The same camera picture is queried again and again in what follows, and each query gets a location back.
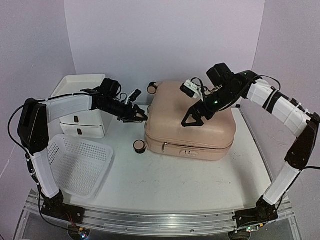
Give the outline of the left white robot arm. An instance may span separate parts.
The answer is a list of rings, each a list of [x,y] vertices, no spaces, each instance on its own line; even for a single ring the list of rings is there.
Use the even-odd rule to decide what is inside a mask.
[[[28,98],[17,108],[21,111],[17,126],[20,141],[16,144],[26,153],[28,168],[42,195],[49,199],[48,211],[57,219],[67,214],[67,207],[58,199],[63,198],[50,166],[48,156],[48,124],[56,119],[79,112],[100,110],[115,116],[123,123],[142,123],[148,120],[144,110],[134,102],[141,95],[136,89],[124,101],[119,100],[121,84],[105,78],[94,89],[82,89],[80,92],[67,93],[47,99]]]

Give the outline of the white perforated plastic basket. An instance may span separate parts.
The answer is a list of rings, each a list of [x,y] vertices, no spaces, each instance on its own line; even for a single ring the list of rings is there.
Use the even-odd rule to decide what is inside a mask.
[[[113,156],[114,150],[108,145],[64,134],[54,136],[48,145],[48,159],[58,187],[81,199],[95,197]]]

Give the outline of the pink hard-shell suitcase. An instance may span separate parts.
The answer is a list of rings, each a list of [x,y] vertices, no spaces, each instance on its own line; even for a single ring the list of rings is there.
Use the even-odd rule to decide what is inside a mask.
[[[218,161],[231,149],[236,122],[230,108],[205,118],[197,111],[197,100],[181,91],[178,81],[151,82],[153,95],[144,125],[145,139],[133,143],[136,153],[146,150],[160,155]]]

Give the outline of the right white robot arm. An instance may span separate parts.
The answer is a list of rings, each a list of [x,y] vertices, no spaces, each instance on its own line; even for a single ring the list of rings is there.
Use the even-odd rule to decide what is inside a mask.
[[[212,119],[243,99],[265,111],[292,140],[277,176],[252,209],[252,218],[262,222],[271,214],[271,207],[308,167],[318,138],[320,117],[295,98],[282,93],[281,87],[272,85],[266,76],[251,70],[235,73],[225,63],[218,63],[206,75],[213,85],[212,89],[208,89],[199,77],[189,78],[180,86],[185,95],[196,100],[181,122],[183,127],[203,126],[204,120]]]

